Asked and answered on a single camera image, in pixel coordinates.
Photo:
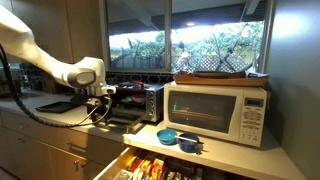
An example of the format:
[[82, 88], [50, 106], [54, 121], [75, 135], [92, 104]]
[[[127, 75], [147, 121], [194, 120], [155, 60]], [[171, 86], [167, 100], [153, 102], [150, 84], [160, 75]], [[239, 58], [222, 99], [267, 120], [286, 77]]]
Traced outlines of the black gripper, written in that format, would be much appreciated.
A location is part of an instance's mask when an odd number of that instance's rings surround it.
[[103, 121], [105, 124], [112, 117], [112, 100], [109, 95], [91, 96], [76, 94], [71, 98], [71, 102], [77, 105], [84, 105], [87, 108], [87, 117], [93, 124]]

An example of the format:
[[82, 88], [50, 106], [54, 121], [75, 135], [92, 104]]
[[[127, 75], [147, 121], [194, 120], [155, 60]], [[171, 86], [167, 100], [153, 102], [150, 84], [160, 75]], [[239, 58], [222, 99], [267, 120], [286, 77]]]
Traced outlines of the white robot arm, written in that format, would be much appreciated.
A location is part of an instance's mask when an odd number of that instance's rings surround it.
[[12, 96], [20, 109], [36, 122], [57, 128], [84, 126], [83, 122], [77, 124], [46, 122], [32, 113], [23, 104], [13, 84], [7, 54], [26, 60], [44, 70], [59, 84], [75, 89], [86, 88], [86, 95], [74, 96], [75, 100], [79, 100], [88, 108], [85, 120], [91, 118], [92, 124], [96, 124], [110, 118], [112, 114], [110, 95], [116, 93], [116, 88], [106, 84], [102, 59], [84, 57], [75, 64], [67, 64], [55, 59], [35, 43], [32, 30], [3, 6], [0, 6], [0, 49], [0, 60]]

